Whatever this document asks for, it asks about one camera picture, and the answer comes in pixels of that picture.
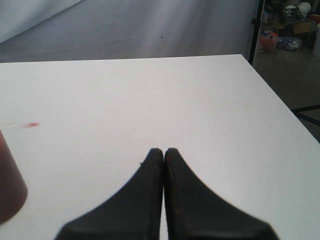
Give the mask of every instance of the table surface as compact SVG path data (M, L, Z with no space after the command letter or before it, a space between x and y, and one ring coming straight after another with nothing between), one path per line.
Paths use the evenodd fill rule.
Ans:
M0 239L52 240L154 147L178 148L282 240L319 237L320 145L241 55L2 63L0 79L0 128L29 191Z

